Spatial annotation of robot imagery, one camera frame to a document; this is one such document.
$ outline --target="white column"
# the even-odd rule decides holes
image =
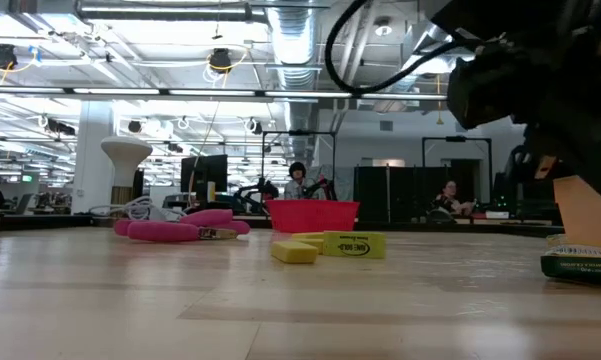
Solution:
[[[102,151],[102,139],[116,135],[117,121],[111,101],[83,101],[78,128],[76,173],[71,212],[87,212],[111,203],[113,164]]]

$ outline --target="cardboard box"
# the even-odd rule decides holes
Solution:
[[[322,252],[328,256],[384,259],[385,239],[382,233],[325,231]]]
[[[570,245],[601,247],[601,196],[578,176],[553,181],[555,199]]]

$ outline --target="person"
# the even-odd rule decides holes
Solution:
[[[295,162],[289,167],[289,176],[291,181],[284,186],[284,199],[304,199],[303,190],[315,184],[313,180],[306,178],[307,169],[301,162]]]
[[[465,202],[461,204],[456,200],[456,191],[456,182],[453,180],[447,181],[441,193],[433,201],[434,207],[442,208],[454,215],[471,215],[474,203]]]

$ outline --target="air duct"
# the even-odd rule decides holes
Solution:
[[[430,21],[422,21],[415,25],[407,27],[407,32],[402,43],[402,52],[407,57],[406,62],[402,66],[402,69],[410,66],[413,62],[418,59],[418,53],[420,50],[431,47],[432,45],[439,44],[446,41],[447,34],[444,33],[438,26]],[[437,71],[428,71],[423,67],[413,72],[411,75],[405,76],[402,80],[395,83],[387,90],[390,93],[406,93],[411,90],[413,85],[418,80],[418,77],[423,73],[437,73]],[[381,100],[376,101],[373,106],[373,110],[376,112],[400,112],[405,111],[407,106],[410,105],[406,101],[396,100]],[[418,106],[417,101],[411,102],[411,105]]]
[[[311,63],[315,55],[316,12],[312,9],[278,7],[267,10],[271,25],[271,38],[276,63],[281,65],[304,65]],[[283,90],[313,90],[315,71],[309,69],[278,70],[280,87]],[[285,122],[288,130],[317,129],[317,113],[313,104],[288,102],[285,104]],[[311,162],[313,151],[308,144],[313,139],[291,138],[293,157]]]
[[[263,10],[252,9],[248,3],[209,6],[160,6],[151,3],[82,2],[80,16],[90,20],[154,20],[154,21],[220,21],[267,24]]]

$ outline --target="black frame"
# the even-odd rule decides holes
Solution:
[[[445,142],[467,142],[467,141],[484,141],[487,143],[489,157],[489,202],[491,202],[491,192],[493,191],[493,154],[491,149],[491,138],[467,138],[464,136],[447,136],[447,137],[423,137],[422,138],[422,179],[426,181],[427,177],[427,153],[426,144],[429,140],[444,140]]]

